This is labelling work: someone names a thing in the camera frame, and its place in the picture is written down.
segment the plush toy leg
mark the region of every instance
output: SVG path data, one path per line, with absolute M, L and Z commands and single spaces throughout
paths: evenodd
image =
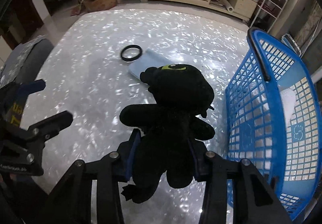
M 153 126 L 164 110 L 157 104 L 133 104 L 121 111 L 120 121 L 130 127 Z
M 194 138 L 201 141 L 210 140 L 215 135 L 215 130 L 210 124 L 195 116 L 190 119 L 190 130 L 192 131 Z
M 175 151 L 167 156 L 166 178 L 170 187 L 180 189 L 188 186 L 193 179 L 193 160 L 188 143 L 181 143 Z
M 162 137 L 155 133 L 145 135 L 137 146 L 132 177 L 140 194 L 132 198 L 133 202 L 147 201 L 154 194 L 160 177 L 166 170 L 164 148 Z

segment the white cloth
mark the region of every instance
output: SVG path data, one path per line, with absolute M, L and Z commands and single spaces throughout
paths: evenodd
M 291 125 L 291 118 L 294 113 L 296 103 L 296 95 L 291 88 L 281 91 L 280 95 L 284 111 L 285 127 L 287 128 Z

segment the cardboard box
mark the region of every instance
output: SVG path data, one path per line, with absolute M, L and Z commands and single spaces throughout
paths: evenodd
M 89 12 L 104 11 L 116 6 L 116 0 L 85 0 L 84 5 Z

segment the light blue notebook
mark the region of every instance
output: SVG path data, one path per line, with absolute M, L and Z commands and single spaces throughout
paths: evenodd
M 165 65 L 173 64 L 172 61 L 167 59 L 166 57 L 163 57 L 159 53 L 155 53 L 151 49 L 147 49 L 142 56 L 133 61 L 129 67 L 128 70 L 130 73 L 132 73 L 136 78 L 140 79 L 140 73 L 145 71 L 149 67 L 161 67 Z

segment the plush toy eye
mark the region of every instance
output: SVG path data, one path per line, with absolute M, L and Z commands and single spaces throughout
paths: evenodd
M 185 70 L 187 67 L 184 64 L 171 64 L 161 68 L 161 70 Z

